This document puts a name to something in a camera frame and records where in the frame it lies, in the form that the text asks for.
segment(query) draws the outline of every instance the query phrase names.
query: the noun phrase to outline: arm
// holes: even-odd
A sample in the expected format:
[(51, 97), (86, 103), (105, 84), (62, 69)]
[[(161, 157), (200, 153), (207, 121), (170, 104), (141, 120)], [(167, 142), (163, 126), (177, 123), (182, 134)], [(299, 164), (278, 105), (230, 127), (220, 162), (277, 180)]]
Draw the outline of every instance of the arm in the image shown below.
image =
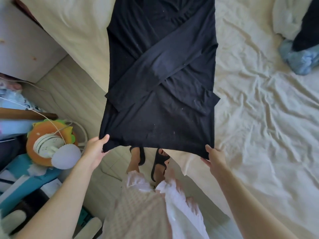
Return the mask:
[(88, 141), (86, 150), (61, 188), (18, 233), (16, 239), (71, 239), (93, 170), (100, 164), (106, 135)]
[(224, 152), (206, 145), (210, 167), (223, 191), (236, 224), (245, 239), (297, 239), (297, 237), (277, 220), (245, 186), (233, 175), (226, 165)]

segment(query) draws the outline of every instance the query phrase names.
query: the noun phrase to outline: hand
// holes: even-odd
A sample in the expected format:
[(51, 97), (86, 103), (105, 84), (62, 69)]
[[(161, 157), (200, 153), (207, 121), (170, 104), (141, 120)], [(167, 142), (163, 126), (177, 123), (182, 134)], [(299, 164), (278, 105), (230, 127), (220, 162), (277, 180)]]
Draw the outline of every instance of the hand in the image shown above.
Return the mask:
[(211, 148), (209, 145), (205, 146), (206, 151), (209, 153), (209, 160), (201, 158), (201, 160), (210, 168), (211, 174), (216, 177), (221, 169), (228, 169), (226, 165), (225, 153), (217, 148)]
[(99, 139), (94, 137), (87, 142), (85, 151), (79, 160), (80, 164), (85, 164), (86, 167), (92, 171), (101, 163), (102, 158), (108, 153), (103, 153), (103, 145), (108, 142), (110, 135), (106, 134), (105, 137)]

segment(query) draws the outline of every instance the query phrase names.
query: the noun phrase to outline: white dress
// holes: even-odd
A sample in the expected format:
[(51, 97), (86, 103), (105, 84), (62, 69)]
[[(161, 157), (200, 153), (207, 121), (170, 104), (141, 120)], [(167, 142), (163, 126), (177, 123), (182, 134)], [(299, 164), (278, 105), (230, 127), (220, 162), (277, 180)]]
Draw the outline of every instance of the white dress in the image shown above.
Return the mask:
[(185, 197), (172, 170), (155, 190), (137, 171), (122, 183), (121, 196), (104, 221), (103, 239), (209, 238), (198, 205)]

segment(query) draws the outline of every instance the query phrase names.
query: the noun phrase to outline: white cabinet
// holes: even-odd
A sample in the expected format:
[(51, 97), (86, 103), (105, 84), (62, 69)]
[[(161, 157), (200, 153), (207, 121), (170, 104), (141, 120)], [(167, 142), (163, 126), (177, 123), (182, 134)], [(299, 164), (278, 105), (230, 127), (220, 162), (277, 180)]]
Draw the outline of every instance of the white cabinet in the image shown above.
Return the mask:
[(14, 5), (0, 10), (0, 73), (36, 83), (66, 55)]

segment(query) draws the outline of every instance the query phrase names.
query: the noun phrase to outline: blue clothing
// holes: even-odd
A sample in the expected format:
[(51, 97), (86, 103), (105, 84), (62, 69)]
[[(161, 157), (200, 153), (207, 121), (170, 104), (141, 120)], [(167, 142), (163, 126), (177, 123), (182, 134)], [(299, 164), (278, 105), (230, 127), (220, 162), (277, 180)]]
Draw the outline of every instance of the blue clothing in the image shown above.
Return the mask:
[(279, 46), (279, 53), (293, 72), (305, 76), (311, 69), (319, 65), (319, 44), (299, 52), (293, 51), (293, 41), (284, 40)]

